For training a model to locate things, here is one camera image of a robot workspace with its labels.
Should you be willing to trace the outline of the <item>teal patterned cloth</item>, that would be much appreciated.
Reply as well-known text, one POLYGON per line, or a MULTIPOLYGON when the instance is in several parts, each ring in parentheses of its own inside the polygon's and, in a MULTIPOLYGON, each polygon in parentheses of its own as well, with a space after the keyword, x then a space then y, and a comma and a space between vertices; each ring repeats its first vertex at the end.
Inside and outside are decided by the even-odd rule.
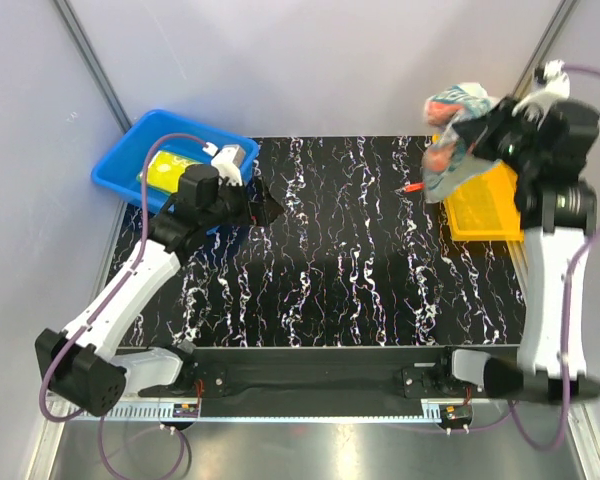
POLYGON ((424 196, 429 204, 444 201, 472 178, 491 170, 495 164, 468 153, 468 146, 453 126, 488 113, 497 103, 480 83, 463 82, 429 97, 423 107, 425 123, 438 131, 439 138, 426 148, 422 158, 424 196))

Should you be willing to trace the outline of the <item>yellow cloth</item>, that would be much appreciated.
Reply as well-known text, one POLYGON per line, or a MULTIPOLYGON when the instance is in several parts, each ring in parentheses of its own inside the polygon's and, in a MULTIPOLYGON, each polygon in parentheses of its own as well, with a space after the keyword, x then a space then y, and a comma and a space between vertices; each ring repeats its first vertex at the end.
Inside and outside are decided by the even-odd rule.
POLYGON ((210 163, 182 156, 167 150, 158 150, 150 158, 147 167, 147 187, 165 194, 178 190, 179 179, 191 166, 210 163))

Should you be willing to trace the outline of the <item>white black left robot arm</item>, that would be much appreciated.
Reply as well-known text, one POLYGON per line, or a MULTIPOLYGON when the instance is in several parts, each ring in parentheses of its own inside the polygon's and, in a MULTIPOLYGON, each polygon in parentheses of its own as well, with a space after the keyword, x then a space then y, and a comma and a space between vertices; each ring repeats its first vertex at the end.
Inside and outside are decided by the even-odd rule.
POLYGON ((95 417, 124 395, 165 387, 176 396, 195 386, 193 357, 183 346, 120 355, 130 325, 154 295, 220 226, 266 227, 284 212, 260 177, 234 183, 218 167, 198 164, 179 178, 158 214, 143 227, 127 262, 96 299, 63 330, 35 341, 43 392, 53 392, 95 417))

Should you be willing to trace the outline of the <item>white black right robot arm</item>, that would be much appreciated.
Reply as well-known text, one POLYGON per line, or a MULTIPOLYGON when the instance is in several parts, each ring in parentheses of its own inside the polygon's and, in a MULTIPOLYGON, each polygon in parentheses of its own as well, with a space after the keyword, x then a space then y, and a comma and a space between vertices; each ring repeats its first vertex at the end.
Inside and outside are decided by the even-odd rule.
POLYGON ((516 358, 450 351, 433 374, 443 395, 473 384, 490 398, 543 404, 600 397, 600 380, 587 372, 581 328, 585 249, 597 228, 597 196, 580 177, 599 120, 595 107, 578 100, 528 108, 506 98, 484 116, 454 124, 470 153, 500 160, 516 173, 514 202, 531 271, 516 358))

